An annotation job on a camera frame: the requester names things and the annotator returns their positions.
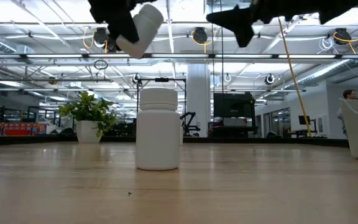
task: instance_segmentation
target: green plant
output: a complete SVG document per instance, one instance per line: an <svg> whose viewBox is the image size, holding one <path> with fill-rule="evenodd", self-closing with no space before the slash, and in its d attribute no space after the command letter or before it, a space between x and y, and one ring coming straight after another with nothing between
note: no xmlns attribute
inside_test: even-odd
<svg viewBox="0 0 358 224"><path fill-rule="evenodd" d="M113 105L113 102L103 99L97 102L94 95L89 95L87 92L83 92L80 98L80 101L59 106L60 116L72 116L77 121L97 121L98 137L110 130L117 121L114 115L107 114L107 110L109 106Z"/></svg>

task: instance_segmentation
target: black screen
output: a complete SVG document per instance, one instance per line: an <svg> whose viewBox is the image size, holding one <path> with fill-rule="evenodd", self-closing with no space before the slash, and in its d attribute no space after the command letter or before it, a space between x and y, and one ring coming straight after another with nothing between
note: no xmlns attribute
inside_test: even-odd
<svg viewBox="0 0 358 224"><path fill-rule="evenodd" d="M252 118L254 99L246 94L214 94L214 116L221 118Z"/></svg>
<svg viewBox="0 0 358 224"><path fill-rule="evenodd" d="M309 116L307 116L307 118L308 118L308 124L310 124L310 117ZM305 116L299 116L299 124L300 125L306 125L306 121L305 121Z"/></svg>

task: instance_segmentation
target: metal frame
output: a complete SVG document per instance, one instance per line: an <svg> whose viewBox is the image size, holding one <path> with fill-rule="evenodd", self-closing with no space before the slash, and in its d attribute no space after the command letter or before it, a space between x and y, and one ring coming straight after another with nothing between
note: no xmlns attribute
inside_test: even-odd
<svg viewBox="0 0 358 224"><path fill-rule="evenodd" d="M338 60L338 59L358 59L358 54L291 54L292 59L302 60ZM0 54L0 59L118 59L134 58L128 54ZM287 61L284 54L153 54L146 53L142 58L160 59L240 59L240 60L282 60Z"/></svg>

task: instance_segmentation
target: wall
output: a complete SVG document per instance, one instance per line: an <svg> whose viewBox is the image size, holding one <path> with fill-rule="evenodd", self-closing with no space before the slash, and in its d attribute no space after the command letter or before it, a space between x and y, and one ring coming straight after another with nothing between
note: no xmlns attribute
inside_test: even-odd
<svg viewBox="0 0 358 224"><path fill-rule="evenodd" d="M310 119L318 119L326 115L328 117L328 98L327 98L327 85L325 82L320 83L316 87L305 88L306 92L301 93L303 104L305 106L306 114ZM290 108L291 112L291 130L306 129L305 125L299 124L299 116L302 115L302 109L296 93L289 93L285 96L284 101L268 101L268 105L257 106L255 114L260 115L270 113L276 110ZM323 128L326 128L325 134L329 135L329 121L326 119Z"/></svg>
<svg viewBox="0 0 358 224"><path fill-rule="evenodd" d="M342 93L344 90L354 89L358 97L358 85L327 85L328 92L328 110L329 110L329 128L330 138L346 139L342 132L342 121L340 121L336 114L339 110L339 98L343 98Z"/></svg>

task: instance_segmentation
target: ceiling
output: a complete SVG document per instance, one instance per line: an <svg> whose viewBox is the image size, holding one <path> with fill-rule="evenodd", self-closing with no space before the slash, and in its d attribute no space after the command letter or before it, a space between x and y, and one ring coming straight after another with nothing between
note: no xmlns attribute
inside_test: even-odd
<svg viewBox="0 0 358 224"><path fill-rule="evenodd" d="M96 24L89 13L90 5L87 0L23 0L25 8L32 14L25 12L16 6L11 0L0 0L0 41L9 46L27 46L36 54L70 54L79 53L104 53L103 48L93 45L88 49L84 46L91 45L91 36L96 27L106 26L106 24ZM234 7L240 0L222 0L225 7ZM204 0L170 0L169 7L167 1L159 0L152 3L164 16L165 23L161 26L155 40L152 42L146 52L148 53L175 53L175 54L285 54L282 41L273 42L273 39L280 33L278 18L272 20L270 24L256 22L253 25L254 32L260 33L260 38L254 37L248 47L240 49L237 45L234 34L226 29L213 26L205 19ZM138 5L131 13L134 16L139 12L142 6ZM169 25L167 23L169 16L172 20L173 48L170 46ZM48 27L41 26L40 21ZM195 27L204 27L208 34L210 44L205 48L202 45L194 43L191 36L187 37ZM345 14L329 21L325 25L320 25L318 14L306 15L302 21L299 21L288 31L286 39L288 50L291 54L335 54L333 48L322 50L322 41L329 34L335 32L335 28L346 28L353 39L358 39L358 8L351 9ZM65 40L65 44L54 35ZM335 49L341 53L348 53L348 45L334 45ZM67 62L77 63L78 60L67 60ZM86 68L84 64L77 66L32 66L27 69L32 74L31 78L96 78L97 69L93 67L93 60L89 61ZM104 71L98 73L98 77L108 77L111 82L81 82L81 87L86 88L133 88L131 85L134 74L141 77L173 77L173 64L175 65L177 78L185 78L187 61L165 61L153 65L117 65L115 68L110 66ZM210 61L199 62L207 63L213 72L213 63ZM296 63L294 72L301 74L315 66L318 63ZM24 76L25 67L23 65L7 65L6 61L0 60L0 67L10 70L16 75ZM264 77L271 73L276 77L277 82L288 82L291 79L289 66L287 63L242 63L241 61L226 61L224 63L216 62L214 64L215 74L222 72L232 76L231 81L223 82L224 88L267 88L264 84ZM38 83L39 86L47 88L67 88L67 84L59 83L58 87L47 83ZM174 83L153 83L148 86L159 86L165 88L174 88ZM124 93L98 93L100 96L109 100L120 101L129 96Z"/></svg>

